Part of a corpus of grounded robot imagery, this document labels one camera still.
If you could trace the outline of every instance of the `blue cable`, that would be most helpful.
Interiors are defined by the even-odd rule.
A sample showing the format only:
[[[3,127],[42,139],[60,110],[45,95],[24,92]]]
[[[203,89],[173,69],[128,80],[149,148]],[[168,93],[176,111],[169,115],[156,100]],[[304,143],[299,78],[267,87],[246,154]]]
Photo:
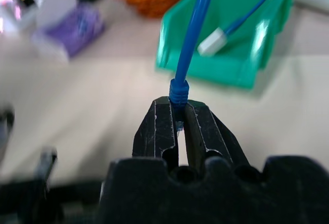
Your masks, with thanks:
[[[229,36],[233,34],[243,23],[254,13],[256,12],[265,2],[266,0],[260,0],[245,16],[233,22],[226,30],[224,30],[224,34]]]
[[[189,84],[185,80],[193,52],[205,20],[211,0],[196,0],[189,26],[181,48],[176,76],[170,82],[169,99],[175,109],[184,108],[189,95]]]

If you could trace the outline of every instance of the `white connector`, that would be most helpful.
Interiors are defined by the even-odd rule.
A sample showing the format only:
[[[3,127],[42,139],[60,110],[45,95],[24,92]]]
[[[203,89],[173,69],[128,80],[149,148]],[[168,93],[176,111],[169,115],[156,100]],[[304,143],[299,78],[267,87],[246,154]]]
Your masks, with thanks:
[[[221,50],[227,43],[225,33],[221,28],[215,29],[197,48],[202,56],[213,56]]]

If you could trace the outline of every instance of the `purple package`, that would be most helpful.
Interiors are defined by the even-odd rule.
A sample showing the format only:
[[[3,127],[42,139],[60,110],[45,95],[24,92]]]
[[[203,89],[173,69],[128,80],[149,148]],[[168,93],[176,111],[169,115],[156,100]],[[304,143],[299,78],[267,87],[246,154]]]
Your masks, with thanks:
[[[33,37],[50,40],[64,47],[71,58],[94,41],[104,29],[105,24],[99,11],[91,5],[79,4],[58,24],[39,29]]]

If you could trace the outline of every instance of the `table surface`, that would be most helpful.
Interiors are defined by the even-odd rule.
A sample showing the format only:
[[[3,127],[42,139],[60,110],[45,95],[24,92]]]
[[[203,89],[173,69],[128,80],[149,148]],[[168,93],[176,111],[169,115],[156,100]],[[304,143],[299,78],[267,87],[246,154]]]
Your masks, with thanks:
[[[154,68],[160,21],[118,0],[98,6],[108,29],[70,64],[41,57],[28,37],[0,37],[0,103],[16,113],[2,177],[31,173],[45,146],[58,150],[52,182],[104,177],[110,161],[131,156],[152,100],[168,94],[172,74]],[[328,41],[329,16],[294,7],[252,91],[189,79],[190,99],[209,105],[259,169],[278,154],[329,168]]]

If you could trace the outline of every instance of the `green plastic tray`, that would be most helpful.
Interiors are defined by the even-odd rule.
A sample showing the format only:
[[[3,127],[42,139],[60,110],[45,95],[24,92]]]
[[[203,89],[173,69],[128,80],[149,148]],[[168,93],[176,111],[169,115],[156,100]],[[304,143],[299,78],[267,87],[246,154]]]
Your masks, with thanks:
[[[196,0],[181,0],[162,19],[156,65],[176,71],[182,43]],[[212,0],[198,45],[217,27],[225,29],[259,0]],[[283,30],[293,0],[267,0],[213,57],[194,50],[189,76],[252,88],[270,58],[276,34]]]

